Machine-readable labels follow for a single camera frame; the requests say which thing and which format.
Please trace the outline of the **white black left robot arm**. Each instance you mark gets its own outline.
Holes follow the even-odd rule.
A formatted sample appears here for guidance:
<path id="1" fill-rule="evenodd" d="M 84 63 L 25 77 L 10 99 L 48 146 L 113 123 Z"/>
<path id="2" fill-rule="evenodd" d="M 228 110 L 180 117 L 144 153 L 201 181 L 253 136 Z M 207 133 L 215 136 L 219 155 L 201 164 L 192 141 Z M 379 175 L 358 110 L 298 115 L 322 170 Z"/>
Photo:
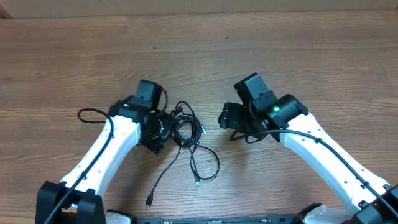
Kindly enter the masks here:
<path id="1" fill-rule="evenodd" d="M 166 90 L 149 80 L 135 95 L 117 101 L 105 117 L 103 130 L 83 159 L 59 183 L 46 181 L 37 193 L 36 223 L 136 223 L 133 215 L 105 210 L 103 197 L 129 151 L 143 145 L 154 154 L 164 149 L 175 121 L 159 109 Z"/>

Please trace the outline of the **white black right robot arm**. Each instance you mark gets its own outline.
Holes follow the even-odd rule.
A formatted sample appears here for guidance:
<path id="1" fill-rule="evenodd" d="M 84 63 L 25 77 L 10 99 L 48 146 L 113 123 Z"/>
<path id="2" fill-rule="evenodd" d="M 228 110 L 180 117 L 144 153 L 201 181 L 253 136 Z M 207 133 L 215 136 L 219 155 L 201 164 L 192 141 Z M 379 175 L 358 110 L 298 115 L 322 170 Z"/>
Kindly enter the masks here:
<path id="1" fill-rule="evenodd" d="M 234 84 L 241 103 L 224 104 L 218 117 L 230 140 L 271 135 L 299 155 L 332 189 L 342 209 L 313 203 L 297 214 L 267 215 L 263 223 L 397 223 L 397 187 L 350 156 L 296 97 L 280 98 L 253 73 Z"/>

